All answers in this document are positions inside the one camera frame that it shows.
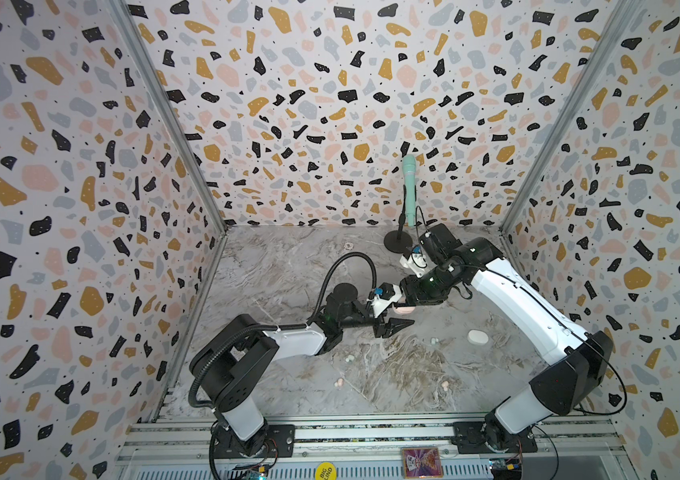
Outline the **white earbud charging case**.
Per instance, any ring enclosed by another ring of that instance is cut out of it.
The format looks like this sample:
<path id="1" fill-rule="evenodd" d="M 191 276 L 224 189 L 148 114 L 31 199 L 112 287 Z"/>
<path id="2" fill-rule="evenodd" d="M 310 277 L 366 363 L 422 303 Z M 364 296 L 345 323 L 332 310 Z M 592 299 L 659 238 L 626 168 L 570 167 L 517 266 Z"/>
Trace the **white earbud charging case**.
<path id="1" fill-rule="evenodd" d="M 480 330 L 471 330 L 468 339 L 474 345 L 486 345 L 489 342 L 489 336 Z"/>

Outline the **pink white earbud case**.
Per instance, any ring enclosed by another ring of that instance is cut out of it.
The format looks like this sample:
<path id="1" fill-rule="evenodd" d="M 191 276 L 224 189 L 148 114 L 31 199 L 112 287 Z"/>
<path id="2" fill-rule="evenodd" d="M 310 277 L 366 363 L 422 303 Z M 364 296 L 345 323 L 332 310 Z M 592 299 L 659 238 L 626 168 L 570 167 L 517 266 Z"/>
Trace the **pink white earbud case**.
<path id="1" fill-rule="evenodd" d="M 397 315 L 410 315 L 415 311 L 415 307 L 413 306 L 394 305 L 392 309 Z"/>

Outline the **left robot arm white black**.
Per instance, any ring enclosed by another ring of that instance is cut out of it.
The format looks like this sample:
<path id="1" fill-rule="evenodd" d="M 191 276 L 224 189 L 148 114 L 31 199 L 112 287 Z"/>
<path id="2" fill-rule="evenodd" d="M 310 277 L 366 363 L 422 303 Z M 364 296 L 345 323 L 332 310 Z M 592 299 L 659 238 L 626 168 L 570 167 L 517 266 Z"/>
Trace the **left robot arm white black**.
<path id="1" fill-rule="evenodd" d="M 377 338 L 389 338 L 414 324 L 386 319 L 386 311 L 404 299 L 402 289 L 383 283 L 362 301 L 353 285 L 341 283 L 326 297 L 309 321 L 267 325 L 248 314 L 232 320 L 190 362 L 193 381 L 188 403 L 208 408 L 216 418 L 211 441 L 223 458 L 254 457 L 278 448 L 278 435 L 252 398 L 268 367 L 292 357 L 313 357 L 334 349 L 348 328 L 370 327 Z"/>

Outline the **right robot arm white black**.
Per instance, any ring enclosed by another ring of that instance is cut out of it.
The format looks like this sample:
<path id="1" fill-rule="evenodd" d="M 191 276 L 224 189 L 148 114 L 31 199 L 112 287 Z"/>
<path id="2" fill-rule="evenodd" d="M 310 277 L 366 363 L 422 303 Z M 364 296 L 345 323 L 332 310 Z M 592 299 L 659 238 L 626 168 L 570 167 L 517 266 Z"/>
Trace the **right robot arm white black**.
<path id="1" fill-rule="evenodd" d="M 504 453 L 518 447 L 535 424 L 575 410 L 606 376 L 614 343 L 588 333 L 557 311 L 514 269 L 490 240 L 458 240 L 443 224 L 426 231 L 400 263 L 411 270 L 401 288 L 409 306 L 445 302 L 465 284 L 491 300 L 532 342 L 547 367 L 490 411 L 470 434 L 471 446 Z"/>

